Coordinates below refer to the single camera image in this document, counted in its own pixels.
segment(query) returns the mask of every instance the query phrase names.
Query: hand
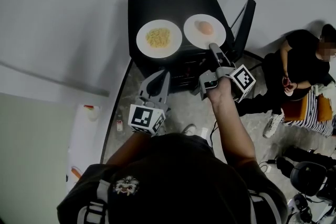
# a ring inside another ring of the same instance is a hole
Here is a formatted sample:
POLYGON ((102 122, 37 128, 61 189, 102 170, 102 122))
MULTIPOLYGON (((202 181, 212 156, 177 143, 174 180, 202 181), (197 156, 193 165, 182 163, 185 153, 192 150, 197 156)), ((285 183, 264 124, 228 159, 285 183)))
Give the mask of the hand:
POLYGON ((298 88, 298 84, 293 82, 287 87, 285 87, 285 92, 292 92, 293 90, 296 90, 298 88))
POLYGON ((231 81, 229 78, 221 78, 218 81, 218 86, 214 89, 208 90, 207 96, 212 104, 220 103, 227 98, 232 99, 231 95, 231 81))
POLYGON ((284 76, 282 77, 282 85, 284 87, 288 86, 290 84, 290 80, 288 77, 288 72, 285 72, 284 76))

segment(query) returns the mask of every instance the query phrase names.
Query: black table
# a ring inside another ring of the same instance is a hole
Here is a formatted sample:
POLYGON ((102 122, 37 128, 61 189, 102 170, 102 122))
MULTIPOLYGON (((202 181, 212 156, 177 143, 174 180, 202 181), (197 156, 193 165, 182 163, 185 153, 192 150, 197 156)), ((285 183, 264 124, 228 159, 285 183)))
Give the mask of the black table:
POLYGON ((192 45, 184 35, 185 21, 195 14, 208 14, 217 18, 226 30, 224 44, 218 44, 223 52, 228 51, 234 42, 231 28, 217 0, 128 0, 128 31, 130 56, 145 77, 165 68, 170 71, 171 92, 193 90, 204 69, 202 65, 209 51, 192 45), (157 19, 176 24, 182 32, 182 44, 177 52, 166 58, 150 58, 136 45, 140 28, 157 19))

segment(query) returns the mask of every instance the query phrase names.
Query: orange cushion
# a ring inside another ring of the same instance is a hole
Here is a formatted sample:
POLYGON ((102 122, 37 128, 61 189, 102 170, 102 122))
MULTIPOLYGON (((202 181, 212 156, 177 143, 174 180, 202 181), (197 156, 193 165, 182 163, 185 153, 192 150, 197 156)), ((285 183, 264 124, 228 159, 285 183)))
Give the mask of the orange cushion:
POLYGON ((317 97, 317 120, 330 121, 332 119, 332 110, 330 107, 329 99, 323 95, 317 97))
POLYGON ((282 109, 285 113, 284 121, 303 121, 306 116, 308 95, 299 101, 287 101, 282 104, 282 109))

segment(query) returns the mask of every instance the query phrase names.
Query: white sneaker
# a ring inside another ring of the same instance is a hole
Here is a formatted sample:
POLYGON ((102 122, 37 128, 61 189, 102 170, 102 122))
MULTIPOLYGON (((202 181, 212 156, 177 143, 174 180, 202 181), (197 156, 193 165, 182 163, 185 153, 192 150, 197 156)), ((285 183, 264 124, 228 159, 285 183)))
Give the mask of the white sneaker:
POLYGON ((182 134, 187 136, 195 135, 196 132, 196 125, 195 124, 189 124, 184 130, 182 131, 182 134))
POLYGON ((281 114, 277 115, 277 114, 272 114, 269 122, 267 123, 265 129, 264 129, 264 133, 262 134, 262 136, 264 138, 270 138, 271 136, 273 136, 279 126, 279 123, 282 121, 282 119, 284 118, 285 114, 283 113, 283 110, 281 109, 281 114))

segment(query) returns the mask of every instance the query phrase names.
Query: pasta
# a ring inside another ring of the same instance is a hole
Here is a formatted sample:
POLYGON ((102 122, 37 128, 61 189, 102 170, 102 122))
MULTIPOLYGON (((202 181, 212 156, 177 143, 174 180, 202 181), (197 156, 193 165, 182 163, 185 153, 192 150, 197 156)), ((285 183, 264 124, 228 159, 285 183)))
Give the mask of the pasta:
POLYGON ((152 48, 165 48, 170 43, 170 30, 155 28, 146 34, 146 40, 152 48))

